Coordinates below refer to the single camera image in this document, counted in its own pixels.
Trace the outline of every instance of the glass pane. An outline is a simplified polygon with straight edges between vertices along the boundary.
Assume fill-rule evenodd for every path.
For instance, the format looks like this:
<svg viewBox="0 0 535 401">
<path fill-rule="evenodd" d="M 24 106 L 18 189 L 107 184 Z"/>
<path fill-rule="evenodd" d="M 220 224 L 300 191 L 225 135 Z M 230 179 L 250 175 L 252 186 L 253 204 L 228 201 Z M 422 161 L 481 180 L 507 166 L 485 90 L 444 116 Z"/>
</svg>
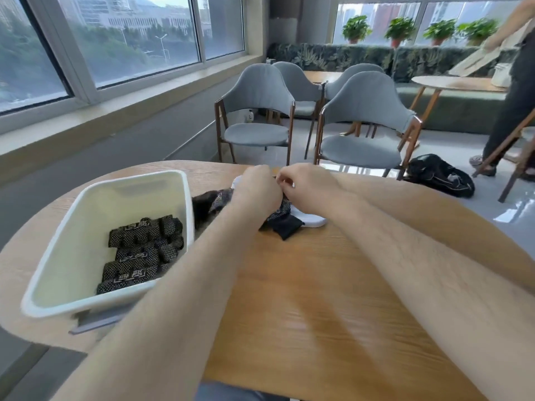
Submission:
<svg viewBox="0 0 535 401">
<path fill-rule="evenodd" d="M 59 0 L 97 87 L 200 61 L 189 0 Z"/>
<path fill-rule="evenodd" d="M 495 18 L 502 23 L 520 1 L 472 1 L 470 3 L 449 2 L 429 3 L 425 9 L 422 25 L 416 37 L 416 44 L 430 45 L 431 39 L 425 39 L 423 34 L 429 25 L 443 19 L 456 19 L 457 25 L 472 22 L 481 18 Z M 465 46 L 466 39 L 457 37 L 443 42 L 444 46 Z"/>
<path fill-rule="evenodd" d="M 342 35 L 344 25 L 356 15 L 366 15 L 366 22 L 372 32 L 359 43 L 390 45 L 390 40 L 385 38 L 390 21 L 397 17 L 415 19 L 419 7 L 420 3 L 340 4 L 334 27 L 333 44 L 348 43 Z"/>
<path fill-rule="evenodd" d="M 198 5 L 207 60 L 245 49 L 241 0 L 198 0 Z"/>
<path fill-rule="evenodd" d="M 0 112 L 67 97 L 19 0 L 0 0 Z"/>
</svg>

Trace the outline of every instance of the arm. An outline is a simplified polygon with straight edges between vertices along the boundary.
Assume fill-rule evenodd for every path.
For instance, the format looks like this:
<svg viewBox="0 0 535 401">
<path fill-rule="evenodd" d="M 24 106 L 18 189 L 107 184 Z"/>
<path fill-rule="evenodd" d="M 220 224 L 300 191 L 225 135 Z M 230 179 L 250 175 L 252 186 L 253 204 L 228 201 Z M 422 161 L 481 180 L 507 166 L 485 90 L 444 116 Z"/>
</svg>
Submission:
<svg viewBox="0 0 535 401">
<path fill-rule="evenodd" d="M 533 399 L 534 297 L 344 191 L 318 166 L 283 168 L 278 182 L 296 207 L 329 218 L 359 246 L 489 400 Z"/>
<path fill-rule="evenodd" d="M 89 354 L 54 401 L 192 400 L 245 249 L 282 200 L 267 166 Z"/>
<path fill-rule="evenodd" d="M 485 41 L 483 47 L 487 51 L 496 49 L 504 42 L 505 38 L 517 32 L 533 17 L 535 17 L 535 0 L 522 0 L 498 31 Z"/>
</svg>

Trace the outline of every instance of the hairy forearm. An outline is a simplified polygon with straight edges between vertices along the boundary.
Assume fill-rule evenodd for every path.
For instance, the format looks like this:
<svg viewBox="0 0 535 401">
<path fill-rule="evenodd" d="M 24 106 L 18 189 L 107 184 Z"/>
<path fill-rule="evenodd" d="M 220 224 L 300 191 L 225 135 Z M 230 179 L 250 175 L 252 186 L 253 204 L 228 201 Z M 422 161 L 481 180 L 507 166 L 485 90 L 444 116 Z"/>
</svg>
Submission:
<svg viewBox="0 0 535 401">
<path fill-rule="evenodd" d="M 193 399 L 244 250 L 262 222 L 231 202 L 54 400 Z"/>
<path fill-rule="evenodd" d="M 532 399 L 532 296 L 355 194 L 340 193 L 328 217 L 489 400 Z"/>
<path fill-rule="evenodd" d="M 503 42 L 505 38 L 517 32 L 535 16 L 535 0 L 522 0 L 521 3 L 507 17 L 502 26 L 494 34 L 496 39 Z"/>
</svg>

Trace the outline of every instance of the person's hand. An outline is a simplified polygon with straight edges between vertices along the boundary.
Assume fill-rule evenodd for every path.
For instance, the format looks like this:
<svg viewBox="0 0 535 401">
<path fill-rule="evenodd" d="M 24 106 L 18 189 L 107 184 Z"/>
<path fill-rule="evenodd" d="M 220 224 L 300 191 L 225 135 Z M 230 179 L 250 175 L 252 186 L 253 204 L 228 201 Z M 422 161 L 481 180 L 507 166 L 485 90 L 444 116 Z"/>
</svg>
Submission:
<svg viewBox="0 0 535 401">
<path fill-rule="evenodd" d="M 231 203 L 240 211 L 258 214 L 265 220 L 275 212 L 283 201 L 283 192 L 271 175 L 267 165 L 250 167 L 245 170 L 232 194 Z"/>
<path fill-rule="evenodd" d="M 338 195 L 344 193 L 328 170 L 311 163 L 283 167 L 277 175 L 277 183 L 295 207 L 304 213 L 323 217 L 327 217 L 328 209 L 335 205 Z"/>
<path fill-rule="evenodd" d="M 489 38 L 487 38 L 487 40 L 485 40 L 481 47 L 485 50 L 485 52 L 489 53 L 497 47 L 500 47 L 503 42 L 503 39 L 497 38 L 496 35 L 491 35 Z"/>
</svg>

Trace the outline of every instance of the black backpack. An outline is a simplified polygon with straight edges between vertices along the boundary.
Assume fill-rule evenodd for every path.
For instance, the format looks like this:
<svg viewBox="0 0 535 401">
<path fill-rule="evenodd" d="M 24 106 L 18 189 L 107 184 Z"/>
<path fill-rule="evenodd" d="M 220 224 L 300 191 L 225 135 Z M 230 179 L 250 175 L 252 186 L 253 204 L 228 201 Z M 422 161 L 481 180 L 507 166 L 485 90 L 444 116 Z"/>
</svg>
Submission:
<svg viewBox="0 0 535 401">
<path fill-rule="evenodd" d="M 470 198 L 476 191 L 476 186 L 468 174 L 454 168 L 435 154 L 424 154 L 412 159 L 407 174 L 405 181 L 422 184 L 455 197 Z"/>
</svg>

